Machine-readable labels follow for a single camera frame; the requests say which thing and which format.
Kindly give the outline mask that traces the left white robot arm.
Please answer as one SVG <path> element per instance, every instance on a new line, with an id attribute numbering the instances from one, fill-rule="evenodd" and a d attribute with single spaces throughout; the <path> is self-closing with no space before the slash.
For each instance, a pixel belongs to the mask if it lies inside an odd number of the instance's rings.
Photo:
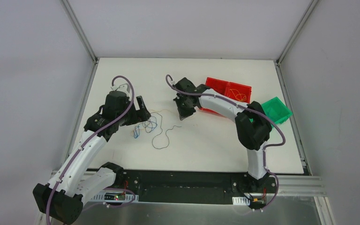
<path id="1" fill-rule="evenodd" d="M 110 91 L 105 104 L 88 118 L 79 143 L 59 171 L 43 185 L 33 189 L 39 211 L 67 225 L 80 216 L 84 205 L 104 188 L 120 189 L 125 186 L 123 168 L 107 162 L 86 180 L 81 180 L 93 158 L 108 143 L 120 126 L 147 121 L 151 114 L 142 96 L 136 97 L 135 108 L 128 93 Z"/>

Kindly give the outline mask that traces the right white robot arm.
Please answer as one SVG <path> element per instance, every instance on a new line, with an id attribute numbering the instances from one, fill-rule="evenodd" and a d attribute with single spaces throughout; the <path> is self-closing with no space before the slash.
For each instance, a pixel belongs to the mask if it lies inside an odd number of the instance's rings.
<path id="1" fill-rule="evenodd" d="M 167 75 L 166 82 L 177 92 L 174 102 L 180 120 L 193 115 L 197 108 L 205 108 L 235 123 L 238 140 L 247 149 L 247 186 L 253 192 L 265 188 L 264 176 L 267 172 L 264 168 L 263 148 L 267 145 L 272 127 L 261 105 L 256 101 L 247 104 L 232 100 L 205 84 L 195 86 L 185 77 L 175 82 Z"/>

